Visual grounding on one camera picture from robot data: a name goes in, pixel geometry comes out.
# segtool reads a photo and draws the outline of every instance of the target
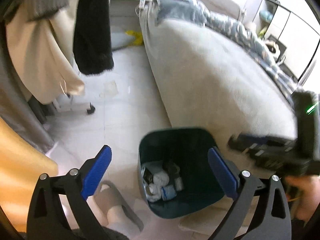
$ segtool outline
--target blue gripper pad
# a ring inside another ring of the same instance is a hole
[[[223,192],[227,197],[236,200],[239,196],[239,180],[234,176],[227,163],[223,160],[217,147],[209,149],[208,162]]]
[[[87,200],[88,197],[92,196],[96,191],[103,174],[106,172],[109,164],[111,163],[111,159],[112,151],[108,145],[104,145],[97,156],[92,159],[95,162],[82,180],[81,195],[84,200]]]

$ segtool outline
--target curtain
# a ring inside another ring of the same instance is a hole
[[[58,165],[26,143],[0,118],[0,206],[19,232],[40,174],[58,174]]]
[[[5,38],[5,29],[0,25],[0,117],[26,142],[39,152],[46,153],[54,141],[32,112],[12,72],[12,65]]]

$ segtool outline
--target screw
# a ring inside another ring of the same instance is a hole
[[[69,173],[71,176],[75,176],[78,174],[78,169],[72,169]]]
[[[249,171],[242,171],[242,175],[244,176],[244,177],[250,177],[250,172]]]
[[[277,175],[273,175],[273,176],[272,176],[272,179],[273,179],[274,181],[279,181],[279,177],[278,177]]]
[[[41,180],[44,180],[44,179],[47,178],[47,174],[42,173],[39,178],[40,178]]]

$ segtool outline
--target floor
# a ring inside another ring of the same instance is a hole
[[[94,114],[64,112],[49,118],[47,129],[58,142],[50,158],[58,163],[59,174],[64,175],[71,168],[79,168],[107,144],[113,156],[103,179],[110,179],[120,190],[140,198],[137,181],[139,142],[152,130],[170,127],[170,122],[144,47],[116,51],[113,59],[115,67],[111,72],[82,76],[86,95],[74,97],[74,103],[90,101],[96,107]],[[59,101],[61,104],[70,102],[68,98]],[[88,202],[98,220],[105,224],[93,201],[89,199]],[[179,230],[179,219],[164,220],[149,213],[144,220],[145,229],[138,239],[192,238],[192,232]]]

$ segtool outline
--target gray curtain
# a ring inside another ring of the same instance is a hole
[[[14,67],[7,48],[5,28],[0,25],[0,117],[26,142],[46,153],[54,141],[26,102],[12,75]]]

